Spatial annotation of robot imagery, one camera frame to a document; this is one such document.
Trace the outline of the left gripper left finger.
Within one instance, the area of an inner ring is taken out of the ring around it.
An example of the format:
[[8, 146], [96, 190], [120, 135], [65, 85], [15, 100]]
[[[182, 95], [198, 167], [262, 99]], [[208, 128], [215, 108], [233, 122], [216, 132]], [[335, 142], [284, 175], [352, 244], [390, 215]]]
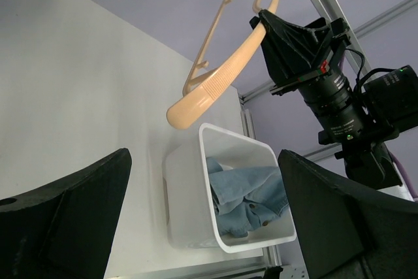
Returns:
[[121, 148], [1, 200], [2, 278], [103, 278], [131, 172]]

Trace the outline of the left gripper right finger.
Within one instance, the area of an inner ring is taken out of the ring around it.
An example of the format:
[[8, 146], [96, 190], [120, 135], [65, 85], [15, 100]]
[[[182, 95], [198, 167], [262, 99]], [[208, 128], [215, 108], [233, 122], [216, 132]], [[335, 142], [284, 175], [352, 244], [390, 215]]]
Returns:
[[417, 203], [290, 150], [278, 164], [310, 278], [417, 277]]

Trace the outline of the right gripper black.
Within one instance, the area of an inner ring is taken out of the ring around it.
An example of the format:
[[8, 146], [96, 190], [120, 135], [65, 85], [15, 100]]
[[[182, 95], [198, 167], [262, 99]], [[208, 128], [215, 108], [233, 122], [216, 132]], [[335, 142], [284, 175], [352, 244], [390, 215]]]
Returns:
[[279, 95], [327, 76], [347, 46], [349, 26], [343, 18], [319, 18], [303, 27], [263, 9], [249, 24], [254, 29], [259, 22], [266, 27], [263, 54]]

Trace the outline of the beige plastic hanger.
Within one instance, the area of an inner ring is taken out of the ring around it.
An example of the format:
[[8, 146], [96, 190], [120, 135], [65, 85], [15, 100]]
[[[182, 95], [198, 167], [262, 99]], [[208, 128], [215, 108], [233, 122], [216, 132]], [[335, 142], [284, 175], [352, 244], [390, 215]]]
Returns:
[[[224, 8], [231, 1], [223, 0], [219, 6], [185, 81], [182, 98], [167, 110], [167, 121], [175, 129], [187, 129], [215, 103], [242, 72], [266, 35], [266, 27], [261, 23], [257, 24], [248, 38], [219, 67], [199, 75], [198, 72], [208, 66], [208, 61], [204, 59], [204, 55]], [[271, 0], [266, 11], [276, 13], [279, 1]], [[253, 2], [252, 9], [256, 14], [262, 11], [260, 3], [261, 0], [254, 0]]]

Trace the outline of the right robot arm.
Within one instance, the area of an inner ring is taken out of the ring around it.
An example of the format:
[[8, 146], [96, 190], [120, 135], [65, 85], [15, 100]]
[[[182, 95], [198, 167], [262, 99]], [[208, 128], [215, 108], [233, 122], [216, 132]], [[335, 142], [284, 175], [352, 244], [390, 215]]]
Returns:
[[261, 49], [273, 95], [297, 91], [322, 127], [321, 145], [338, 143], [336, 159], [346, 175], [383, 190], [407, 181], [387, 141], [417, 126], [417, 74], [411, 66], [377, 68], [358, 74], [351, 85], [343, 73], [351, 50], [349, 26], [343, 18], [319, 18], [299, 26], [261, 10], [250, 26], [265, 28]]

